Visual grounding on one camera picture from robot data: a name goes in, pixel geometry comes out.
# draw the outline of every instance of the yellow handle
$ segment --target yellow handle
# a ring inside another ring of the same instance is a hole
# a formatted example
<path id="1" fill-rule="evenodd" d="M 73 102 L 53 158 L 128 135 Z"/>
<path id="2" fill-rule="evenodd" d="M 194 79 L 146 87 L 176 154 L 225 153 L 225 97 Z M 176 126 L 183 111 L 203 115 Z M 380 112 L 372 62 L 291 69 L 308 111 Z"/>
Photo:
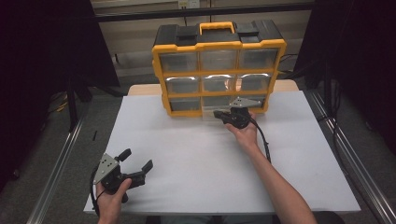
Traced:
<path id="1" fill-rule="evenodd" d="M 221 22 L 203 22 L 199 24 L 199 33 L 202 34 L 203 30 L 218 30 L 218 29 L 230 29 L 232 34 L 235 34 L 233 29 L 233 23 L 230 21 Z"/>

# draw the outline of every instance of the silver metal bracket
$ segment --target silver metal bracket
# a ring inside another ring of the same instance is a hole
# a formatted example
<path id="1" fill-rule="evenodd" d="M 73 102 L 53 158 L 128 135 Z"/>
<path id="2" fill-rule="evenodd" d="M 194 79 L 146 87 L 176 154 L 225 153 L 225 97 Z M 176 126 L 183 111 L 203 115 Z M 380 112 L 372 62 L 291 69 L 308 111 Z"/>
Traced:
<path id="1" fill-rule="evenodd" d="M 103 154 L 95 178 L 93 179 L 93 184 L 96 185 L 97 183 L 99 183 L 103 178 L 105 178 L 114 169 L 116 169 L 118 165 L 119 163 L 116 160 L 114 160 L 112 157 L 110 157 L 106 153 Z"/>
<path id="2" fill-rule="evenodd" d="M 253 101 L 238 96 L 234 101 L 230 103 L 230 107 L 242 108 L 242 107 L 250 107 L 261 104 L 262 104 L 261 101 Z"/>

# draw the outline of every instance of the white tabletop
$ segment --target white tabletop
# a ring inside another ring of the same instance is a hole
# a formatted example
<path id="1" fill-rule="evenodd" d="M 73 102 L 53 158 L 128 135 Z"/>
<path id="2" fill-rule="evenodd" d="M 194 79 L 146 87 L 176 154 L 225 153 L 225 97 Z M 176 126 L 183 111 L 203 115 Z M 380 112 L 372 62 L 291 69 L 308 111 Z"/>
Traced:
<path id="1" fill-rule="evenodd" d="M 274 92 L 258 115 L 275 168 L 314 211 L 359 211 L 357 201 L 301 91 Z M 128 190 L 122 212 L 139 215 L 274 213 L 248 157 L 220 120 L 172 118 L 161 96 L 123 98 L 106 153 L 123 173 L 154 167 L 146 185 Z M 92 212 L 89 198 L 84 208 Z"/>

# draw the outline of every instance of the yellow and black tool organizer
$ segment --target yellow and black tool organizer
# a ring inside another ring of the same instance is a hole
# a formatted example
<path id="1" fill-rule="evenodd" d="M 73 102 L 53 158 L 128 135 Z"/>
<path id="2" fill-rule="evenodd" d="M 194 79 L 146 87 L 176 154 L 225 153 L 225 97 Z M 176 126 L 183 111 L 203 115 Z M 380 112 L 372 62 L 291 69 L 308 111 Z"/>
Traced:
<path id="1" fill-rule="evenodd" d="M 202 116 L 236 97 L 268 108 L 286 42 L 272 21 L 210 22 L 160 26 L 153 67 L 170 116 Z"/>

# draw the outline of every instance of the background wall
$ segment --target background wall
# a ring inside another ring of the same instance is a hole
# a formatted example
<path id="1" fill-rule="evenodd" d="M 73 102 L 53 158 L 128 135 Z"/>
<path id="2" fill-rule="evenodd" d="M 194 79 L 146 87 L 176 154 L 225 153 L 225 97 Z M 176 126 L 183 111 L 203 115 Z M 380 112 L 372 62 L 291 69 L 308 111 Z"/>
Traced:
<path id="1" fill-rule="evenodd" d="M 304 0 L 201 0 L 200 7 L 242 7 L 271 4 L 286 4 L 307 2 Z M 178 9 L 178 1 L 172 0 L 92 0 L 92 6 L 96 14 L 144 12 Z M 254 20 L 271 19 L 275 22 L 280 33 L 288 42 L 286 53 L 298 53 L 304 32 L 308 23 L 310 11 L 253 13 L 240 15 L 221 15 L 206 17 L 189 17 L 188 25 L 198 22 L 210 21 L 235 21 L 250 22 Z M 146 21 L 115 21 L 102 22 L 100 27 L 105 37 L 108 50 L 111 55 L 119 53 L 151 51 L 155 35 L 160 25 L 179 24 L 184 25 L 184 18 L 146 20 Z"/>

